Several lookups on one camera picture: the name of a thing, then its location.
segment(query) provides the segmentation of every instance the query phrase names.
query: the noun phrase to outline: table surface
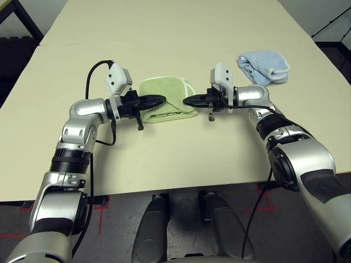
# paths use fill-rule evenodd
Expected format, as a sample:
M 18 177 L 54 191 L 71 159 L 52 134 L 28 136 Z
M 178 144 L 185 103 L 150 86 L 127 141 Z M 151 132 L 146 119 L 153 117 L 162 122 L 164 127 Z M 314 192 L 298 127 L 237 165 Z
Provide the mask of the table surface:
M 84 98 L 88 71 L 102 59 L 127 68 L 136 90 L 143 79 L 173 75 L 205 93 L 217 62 L 233 69 L 240 87 L 251 84 L 237 66 L 240 53 L 279 51 L 290 79 L 268 85 L 271 100 L 329 149 L 338 172 L 351 170 L 350 85 L 278 2 L 98 3 L 68 1 L 0 109 L 0 201 L 35 199 L 69 107 Z M 106 73 L 94 72 L 90 98 L 107 97 Z M 115 146 L 95 146 L 96 195 L 265 180 L 267 153 L 245 110 L 215 118 L 200 109 L 141 132 L 135 119 L 123 119 Z M 98 139 L 110 133 L 101 125 Z

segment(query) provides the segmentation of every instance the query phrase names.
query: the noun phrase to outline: light blue towel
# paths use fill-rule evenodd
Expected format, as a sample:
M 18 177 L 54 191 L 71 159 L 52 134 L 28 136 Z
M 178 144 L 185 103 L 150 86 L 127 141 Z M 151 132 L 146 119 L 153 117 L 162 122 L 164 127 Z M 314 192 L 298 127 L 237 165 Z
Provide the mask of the light blue towel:
M 237 63 L 253 82 L 266 86 L 271 81 L 283 83 L 289 79 L 286 59 L 276 51 L 260 50 L 240 54 Z

